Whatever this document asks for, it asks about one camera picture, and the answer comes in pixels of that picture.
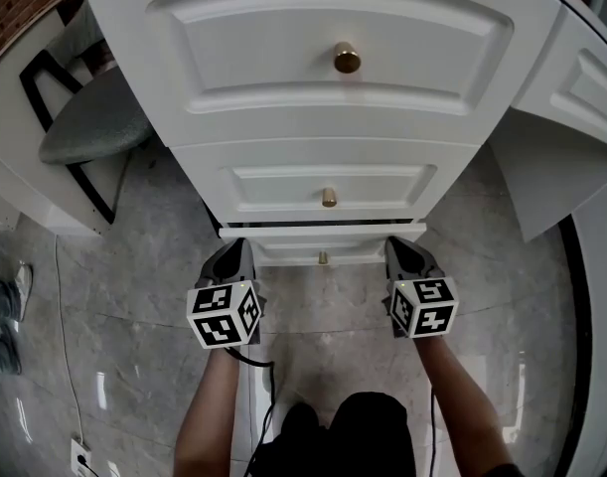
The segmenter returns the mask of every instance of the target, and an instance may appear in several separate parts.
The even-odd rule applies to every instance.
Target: middle drawer
[[[298,138],[173,148],[223,223],[418,219],[477,152],[386,138]]]

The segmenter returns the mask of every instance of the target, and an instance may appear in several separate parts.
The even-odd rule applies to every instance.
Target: white wall outlet
[[[90,470],[77,461],[78,456],[83,456],[86,465],[91,466],[91,451],[72,438],[72,472],[77,477],[91,477]]]

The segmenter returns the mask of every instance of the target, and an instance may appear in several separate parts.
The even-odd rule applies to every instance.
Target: raised panel drawer front
[[[258,266],[346,265],[383,263],[384,241],[387,237],[416,241],[424,232],[424,223],[413,223],[222,228],[220,237],[226,242],[248,239],[252,245],[254,263]]]
[[[607,45],[563,8],[515,107],[607,143]]]
[[[225,223],[425,217],[477,147],[399,139],[270,139],[172,149]]]
[[[296,136],[481,144],[557,0],[89,0],[168,146]]]

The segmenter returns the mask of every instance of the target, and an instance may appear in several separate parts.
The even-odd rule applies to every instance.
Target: gray cushioned stool
[[[48,164],[75,164],[119,154],[153,135],[153,127],[119,68],[86,84],[58,114],[41,143]]]

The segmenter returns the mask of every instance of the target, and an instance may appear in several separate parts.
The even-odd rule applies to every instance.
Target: human arm
[[[175,444],[173,477],[228,477],[239,361],[211,350]]]
[[[513,463],[493,405],[440,337],[415,339],[462,477]]]

